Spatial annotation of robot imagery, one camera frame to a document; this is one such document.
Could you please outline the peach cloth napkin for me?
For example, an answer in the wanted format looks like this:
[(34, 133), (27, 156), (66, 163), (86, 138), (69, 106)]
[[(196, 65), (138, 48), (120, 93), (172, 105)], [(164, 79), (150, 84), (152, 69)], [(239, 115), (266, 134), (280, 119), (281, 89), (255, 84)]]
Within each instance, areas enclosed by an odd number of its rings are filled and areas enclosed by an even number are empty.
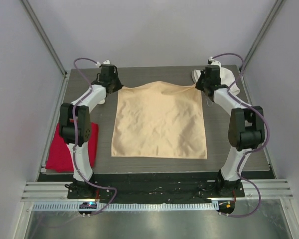
[(201, 91), (156, 81), (118, 92), (112, 157), (207, 159)]

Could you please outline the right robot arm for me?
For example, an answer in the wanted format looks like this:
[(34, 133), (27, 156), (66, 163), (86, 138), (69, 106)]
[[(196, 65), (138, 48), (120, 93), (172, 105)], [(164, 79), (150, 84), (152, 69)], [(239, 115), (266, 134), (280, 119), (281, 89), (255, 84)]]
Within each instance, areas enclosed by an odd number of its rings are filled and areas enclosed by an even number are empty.
[(263, 109), (253, 107), (231, 94), (229, 87), (221, 83), (219, 65), (206, 66), (200, 72), (195, 87), (230, 116), (228, 140), (231, 148), (215, 184), (216, 193), (225, 197), (238, 187), (249, 154), (265, 141)]

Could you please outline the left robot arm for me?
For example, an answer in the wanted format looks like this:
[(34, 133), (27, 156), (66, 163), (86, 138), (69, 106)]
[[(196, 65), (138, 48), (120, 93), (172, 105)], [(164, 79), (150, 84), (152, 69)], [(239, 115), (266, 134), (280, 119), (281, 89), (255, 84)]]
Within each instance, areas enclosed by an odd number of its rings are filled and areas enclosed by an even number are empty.
[(88, 142), (92, 135), (91, 111), (105, 103), (105, 98), (119, 91), (123, 85), (118, 69), (109, 60), (95, 63), (100, 72), (96, 80), (88, 82), (88, 90), (71, 103), (63, 103), (59, 114), (59, 136), (70, 152), (74, 168), (74, 187), (86, 199), (92, 198), (98, 186), (94, 183), (94, 173), (89, 161)]

